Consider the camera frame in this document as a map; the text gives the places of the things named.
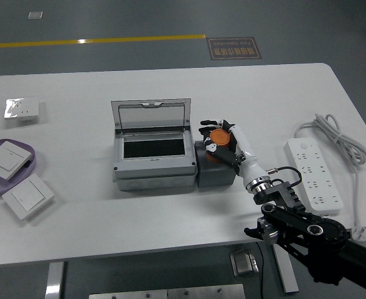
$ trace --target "orange object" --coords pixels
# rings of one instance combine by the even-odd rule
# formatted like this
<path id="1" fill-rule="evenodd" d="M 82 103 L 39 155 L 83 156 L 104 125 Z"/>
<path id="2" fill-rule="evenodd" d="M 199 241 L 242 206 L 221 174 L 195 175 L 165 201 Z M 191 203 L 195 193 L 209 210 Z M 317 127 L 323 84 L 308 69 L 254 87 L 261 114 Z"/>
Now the orange object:
<path id="1" fill-rule="evenodd" d="M 224 148 L 228 147 L 230 142 L 230 134 L 228 134 L 225 130 L 215 129 L 210 132 L 209 138 L 219 146 L 223 146 Z M 221 163 L 221 161 L 217 158 L 212 157 L 207 153 L 207 159 L 214 163 Z"/>

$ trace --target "gray floor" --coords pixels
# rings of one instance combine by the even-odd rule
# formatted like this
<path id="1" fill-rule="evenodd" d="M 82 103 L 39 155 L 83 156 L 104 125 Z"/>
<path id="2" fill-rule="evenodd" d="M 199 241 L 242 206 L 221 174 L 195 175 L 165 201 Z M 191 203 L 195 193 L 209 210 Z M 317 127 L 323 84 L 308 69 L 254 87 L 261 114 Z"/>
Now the gray floor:
<path id="1" fill-rule="evenodd" d="M 29 11 L 43 11 L 43 19 L 27 20 Z M 324 62 L 366 122 L 366 0 L 0 1 L 0 42 L 178 34 L 254 37 L 262 59 L 210 60 L 204 40 L 20 47 L 0 49 L 0 75 Z M 294 260 L 300 292 L 285 295 L 270 248 L 261 246 L 265 298 L 366 298 L 347 280 L 314 283 Z M 257 247 L 246 247 L 260 261 Z M 259 277 L 233 278 L 234 249 L 69 261 L 63 297 L 240 282 L 247 298 L 260 298 Z M 46 262 L 0 267 L 0 298 L 44 298 L 47 269 Z"/>

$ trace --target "purple plate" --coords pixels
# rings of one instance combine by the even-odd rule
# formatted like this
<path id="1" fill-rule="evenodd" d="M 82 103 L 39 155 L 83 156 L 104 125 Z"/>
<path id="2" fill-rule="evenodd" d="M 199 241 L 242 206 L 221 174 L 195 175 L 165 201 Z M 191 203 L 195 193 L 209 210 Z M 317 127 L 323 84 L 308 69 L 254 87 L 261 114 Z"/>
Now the purple plate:
<path id="1" fill-rule="evenodd" d="M 29 145 L 26 145 L 25 143 L 22 143 L 22 142 L 16 141 L 16 140 L 12 140 L 12 139 L 0 139 L 0 146 L 5 141 L 11 142 L 14 145 L 24 148 L 26 151 L 29 151 L 32 154 L 32 156 L 28 160 L 30 162 L 29 166 L 28 167 L 26 166 L 28 163 L 27 162 L 8 181 L 6 181 L 5 179 L 0 177 L 0 194 L 5 193 L 6 191 L 10 190 L 15 185 L 17 185 L 19 182 L 26 179 L 28 177 L 28 175 L 30 174 L 30 172 L 32 171 L 32 169 L 34 168 L 35 162 L 36 162 L 35 151 L 32 147 L 30 147 Z"/>

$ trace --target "transparent lid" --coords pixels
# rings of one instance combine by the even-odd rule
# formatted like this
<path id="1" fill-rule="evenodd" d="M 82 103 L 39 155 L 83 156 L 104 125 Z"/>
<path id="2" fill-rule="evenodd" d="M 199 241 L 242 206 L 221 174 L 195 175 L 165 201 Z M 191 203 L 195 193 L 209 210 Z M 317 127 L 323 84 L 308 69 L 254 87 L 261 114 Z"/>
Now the transparent lid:
<path id="1" fill-rule="evenodd" d="M 183 127 L 190 125 L 189 98 L 111 101 L 117 130 Z"/>

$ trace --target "robotic hand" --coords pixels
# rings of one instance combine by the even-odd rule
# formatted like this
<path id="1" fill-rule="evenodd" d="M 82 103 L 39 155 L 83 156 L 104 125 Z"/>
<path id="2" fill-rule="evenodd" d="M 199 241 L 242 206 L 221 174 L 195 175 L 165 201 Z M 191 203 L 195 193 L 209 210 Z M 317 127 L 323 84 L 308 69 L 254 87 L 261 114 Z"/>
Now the robotic hand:
<path id="1" fill-rule="evenodd" d="M 244 230 L 248 236 L 267 244 L 279 244 L 308 268 L 315 282 L 338 285 L 345 277 L 366 289 L 366 248 L 350 241 L 349 233 L 341 223 L 305 212 L 292 189 L 302 181 L 297 169 L 286 166 L 265 171 L 257 163 L 252 147 L 238 126 L 225 120 L 205 120 L 201 125 L 206 126 L 199 131 L 204 136 L 207 153 L 234 167 L 237 175 L 243 178 L 245 189 L 254 194 L 255 203 L 262 205 L 263 217 L 258 218 L 258 227 Z M 217 128 L 230 134 L 228 148 L 211 140 L 210 132 Z M 270 179 L 270 174 L 282 169 L 296 171 L 299 180 L 290 184 Z M 307 249 L 307 255 L 292 244 Z"/>
<path id="2" fill-rule="evenodd" d="M 201 121 L 201 125 L 206 125 L 199 131 L 204 136 L 208 154 L 233 166 L 237 175 L 243 178 L 244 187 L 248 192 L 256 194 L 258 191 L 270 187 L 269 174 L 257 163 L 251 145 L 238 126 L 225 120 L 204 120 Z M 223 129 L 230 134 L 228 149 L 215 144 L 210 139 L 210 132 L 214 129 Z"/>

